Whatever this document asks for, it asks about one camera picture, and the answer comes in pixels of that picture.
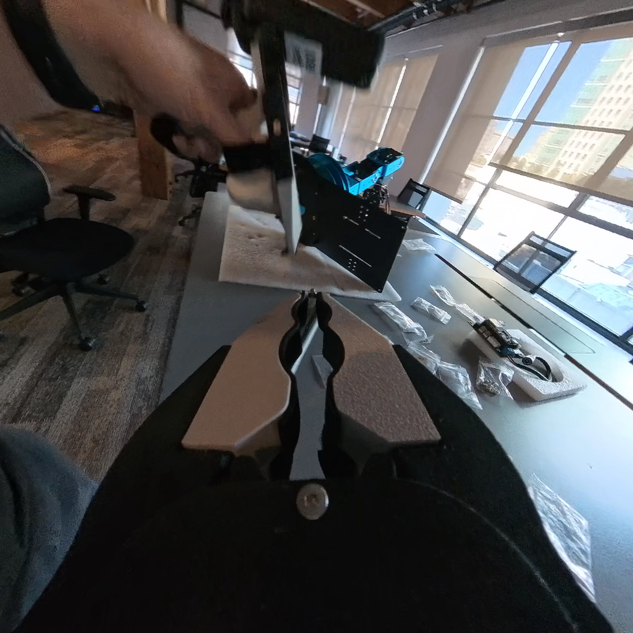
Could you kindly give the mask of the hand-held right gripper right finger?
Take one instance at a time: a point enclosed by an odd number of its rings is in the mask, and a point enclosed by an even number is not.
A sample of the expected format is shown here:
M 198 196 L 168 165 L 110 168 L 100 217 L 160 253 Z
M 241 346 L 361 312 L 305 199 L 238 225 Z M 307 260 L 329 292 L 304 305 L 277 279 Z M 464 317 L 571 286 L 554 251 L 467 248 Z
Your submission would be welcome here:
M 440 434 L 391 341 L 326 293 L 316 296 L 327 379 L 321 455 L 367 460 Z

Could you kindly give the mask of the scattered clear screw bags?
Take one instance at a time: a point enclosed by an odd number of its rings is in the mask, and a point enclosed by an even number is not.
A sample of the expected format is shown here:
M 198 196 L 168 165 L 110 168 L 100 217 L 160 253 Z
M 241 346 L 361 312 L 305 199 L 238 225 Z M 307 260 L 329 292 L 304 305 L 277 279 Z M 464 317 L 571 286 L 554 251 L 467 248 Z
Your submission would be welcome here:
M 426 365 L 419 345 L 394 349 L 440 434 L 436 444 L 374 453 L 363 477 L 380 499 L 372 561 L 399 603 L 459 626 L 589 630 L 598 615 L 588 521 L 572 488 L 528 474 L 479 417 L 478 386 L 460 365 Z

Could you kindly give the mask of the white foam block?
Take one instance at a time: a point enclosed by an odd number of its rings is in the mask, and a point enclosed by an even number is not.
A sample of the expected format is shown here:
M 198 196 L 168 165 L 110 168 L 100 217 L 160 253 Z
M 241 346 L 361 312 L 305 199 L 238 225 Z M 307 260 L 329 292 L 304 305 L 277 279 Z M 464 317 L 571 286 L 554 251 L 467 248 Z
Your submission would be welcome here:
M 500 362 L 502 365 L 514 370 L 512 383 L 522 390 L 533 401 L 545 401 L 574 395 L 588 385 L 587 380 L 574 368 L 567 367 L 557 356 L 552 355 L 546 348 L 534 338 L 518 329 L 510 329 L 510 336 L 520 344 L 520 349 L 529 354 L 542 358 L 547 362 L 553 380 L 545 381 L 533 374 L 513 366 L 507 360 L 501 358 L 477 332 L 472 330 L 466 337 L 480 352 L 491 361 Z

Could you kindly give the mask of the black control circuit board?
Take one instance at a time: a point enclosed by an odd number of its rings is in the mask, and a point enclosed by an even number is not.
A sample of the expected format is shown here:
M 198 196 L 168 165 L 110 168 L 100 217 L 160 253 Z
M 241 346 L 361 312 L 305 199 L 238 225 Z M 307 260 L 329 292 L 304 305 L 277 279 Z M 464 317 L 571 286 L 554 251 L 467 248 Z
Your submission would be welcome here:
M 475 332 L 502 358 L 523 358 L 524 353 L 516 338 L 510 335 L 501 321 L 484 319 L 471 324 Z

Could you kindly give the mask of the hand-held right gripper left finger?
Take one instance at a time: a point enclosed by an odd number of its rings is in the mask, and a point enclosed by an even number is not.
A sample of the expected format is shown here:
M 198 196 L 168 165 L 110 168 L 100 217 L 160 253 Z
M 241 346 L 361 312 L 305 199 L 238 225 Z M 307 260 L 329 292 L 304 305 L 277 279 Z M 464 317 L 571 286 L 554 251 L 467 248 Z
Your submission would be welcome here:
M 289 479 L 300 431 L 295 369 L 309 328 L 307 292 L 293 295 L 230 346 L 189 428 L 184 449 L 252 458 Z

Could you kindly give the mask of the row of beige roller blinds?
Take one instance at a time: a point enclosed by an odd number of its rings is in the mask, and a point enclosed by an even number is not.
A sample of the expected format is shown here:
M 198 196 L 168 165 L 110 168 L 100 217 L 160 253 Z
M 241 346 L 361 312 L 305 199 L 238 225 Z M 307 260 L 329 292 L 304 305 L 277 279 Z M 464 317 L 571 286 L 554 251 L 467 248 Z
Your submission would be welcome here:
M 431 190 L 426 214 L 485 250 L 498 234 L 548 235 L 569 214 L 631 224 L 632 25 L 487 45 L 431 165 L 405 149 L 438 55 L 388 63 L 377 96 L 357 92 L 340 153 L 379 146 Z

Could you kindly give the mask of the white foam sheet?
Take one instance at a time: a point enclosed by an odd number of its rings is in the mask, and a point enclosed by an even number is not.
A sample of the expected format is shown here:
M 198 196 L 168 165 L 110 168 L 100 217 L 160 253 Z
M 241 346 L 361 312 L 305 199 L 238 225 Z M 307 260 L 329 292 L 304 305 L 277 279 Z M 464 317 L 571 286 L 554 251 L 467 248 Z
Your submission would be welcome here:
M 401 300 L 389 282 L 382 292 L 375 291 L 316 248 L 300 245 L 297 253 L 289 256 L 282 254 L 285 246 L 280 220 L 229 204 L 218 280 L 288 290 L 315 289 L 390 303 Z

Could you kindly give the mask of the person's left hand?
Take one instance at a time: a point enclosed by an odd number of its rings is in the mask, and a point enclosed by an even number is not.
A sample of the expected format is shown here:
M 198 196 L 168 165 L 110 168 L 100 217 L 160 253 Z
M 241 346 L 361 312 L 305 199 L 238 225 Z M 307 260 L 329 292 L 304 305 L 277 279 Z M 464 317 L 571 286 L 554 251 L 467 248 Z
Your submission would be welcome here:
M 137 104 L 150 118 L 179 121 L 183 132 L 172 137 L 179 153 L 217 162 L 226 147 L 263 140 L 257 92 L 223 54 L 166 25 L 137 36 L 129 49 L 119 64 Z

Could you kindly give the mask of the blue hobby robot arm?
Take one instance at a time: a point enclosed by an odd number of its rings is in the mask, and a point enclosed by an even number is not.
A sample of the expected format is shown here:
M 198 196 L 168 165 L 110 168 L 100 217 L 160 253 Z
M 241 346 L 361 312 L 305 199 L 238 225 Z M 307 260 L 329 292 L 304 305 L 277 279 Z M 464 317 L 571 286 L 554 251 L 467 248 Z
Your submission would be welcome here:
M 376 204 L 319 175 L 293 152 L 301 211 L 299 243 L 314 247 L 377 292 L 383 292 L 407 226 Z

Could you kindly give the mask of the person's dark pants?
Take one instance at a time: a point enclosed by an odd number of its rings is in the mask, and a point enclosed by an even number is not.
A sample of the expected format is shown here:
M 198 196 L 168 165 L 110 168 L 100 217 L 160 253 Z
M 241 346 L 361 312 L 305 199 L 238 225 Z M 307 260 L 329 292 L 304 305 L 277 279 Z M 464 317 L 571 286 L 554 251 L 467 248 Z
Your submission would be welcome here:
M 1 426 L 1 631 L 12 632 L 67 556 L 98 488 L 46 438 Z

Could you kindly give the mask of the large framed windows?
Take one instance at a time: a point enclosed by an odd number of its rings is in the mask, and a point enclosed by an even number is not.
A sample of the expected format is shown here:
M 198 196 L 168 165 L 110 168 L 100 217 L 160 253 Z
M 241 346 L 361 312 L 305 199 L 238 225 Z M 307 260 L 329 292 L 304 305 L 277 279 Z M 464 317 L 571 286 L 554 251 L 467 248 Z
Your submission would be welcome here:
M 312 132 L 347 165 L 405 156 L 393 195 L 511 280 L 632 347 L 632 32 L 444 43 L 387 57 L 370 90 L 323 80 Z

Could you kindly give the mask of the black mesh chair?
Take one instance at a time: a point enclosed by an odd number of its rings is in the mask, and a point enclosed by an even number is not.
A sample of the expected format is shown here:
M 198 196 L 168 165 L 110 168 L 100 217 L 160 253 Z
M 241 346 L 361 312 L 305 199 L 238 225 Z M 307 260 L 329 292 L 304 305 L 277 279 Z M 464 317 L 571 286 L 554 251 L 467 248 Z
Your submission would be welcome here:
M 418 183 L 410 178 L 397 196 L 399 203 L 412 207 L 416 210 L 422 210 L 431 193 L 428 186 Z
M 531 232 L 493 270 L 522 290 L 535 294 L 575 254 L 575 250 Z

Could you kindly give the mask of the person's left forearm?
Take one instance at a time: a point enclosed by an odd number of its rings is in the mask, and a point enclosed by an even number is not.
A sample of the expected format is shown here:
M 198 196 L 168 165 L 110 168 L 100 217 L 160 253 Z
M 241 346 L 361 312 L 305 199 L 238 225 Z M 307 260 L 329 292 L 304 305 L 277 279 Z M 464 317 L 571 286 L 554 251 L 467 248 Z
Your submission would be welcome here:
M 54 35 L 97 96 L 193 121 L 196 60 L 181 31 L 127 1 L 43 1 Z

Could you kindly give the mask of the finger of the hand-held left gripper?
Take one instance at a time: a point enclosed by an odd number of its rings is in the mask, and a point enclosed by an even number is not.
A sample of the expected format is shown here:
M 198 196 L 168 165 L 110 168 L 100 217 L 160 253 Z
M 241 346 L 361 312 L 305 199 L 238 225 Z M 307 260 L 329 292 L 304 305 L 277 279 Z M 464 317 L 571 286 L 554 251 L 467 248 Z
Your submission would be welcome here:
M 303 220 L 296 178 L 283 178 L 275 182 L 274 202 L 281 218 L 286 240 L 286 253 L 294 256 L 303 230 Z

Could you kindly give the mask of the dark grey desk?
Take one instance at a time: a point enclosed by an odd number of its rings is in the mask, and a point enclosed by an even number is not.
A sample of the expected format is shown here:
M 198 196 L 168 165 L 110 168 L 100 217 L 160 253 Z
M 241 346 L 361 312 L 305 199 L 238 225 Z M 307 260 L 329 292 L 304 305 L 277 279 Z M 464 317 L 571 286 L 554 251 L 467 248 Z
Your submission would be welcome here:
M 169 397 L 217 349 L 287 301 L 290 290 L 220 282 L 229 200 L 207 195 L 197 224 L 184 296 L 175 327 L 160 401 Z M 484 315 L 500 318 L 499 306 L 483 297 L 435 255 L 403 252 L 389 278 L 409 302 L 430 295 L 430 285 L 444 286 Z M 399 332 L 381 318 L 373 304 L 339 297 L 338 301 L 394 343 Z M 431 350 L 443 361 L 476 371 L 478 350 L 467 341 L 471 328 L 454 315 L 435 328 Z M 292 467 L 293 479 L 322 476 L 316 450 L 323 426 L 325 393 L 312 366 L 321 353 L 319 330 L 297 372 L 301 435 Z M 513 400 L 481 396 L 478 415 L 510 456 L 527 485 L 540 479 L 588 521 L 592 576 L 597 607 L 617 632 L 632 631 L 632 410 L 592 379 L 569 398 L 530 401 L 517 390 Z

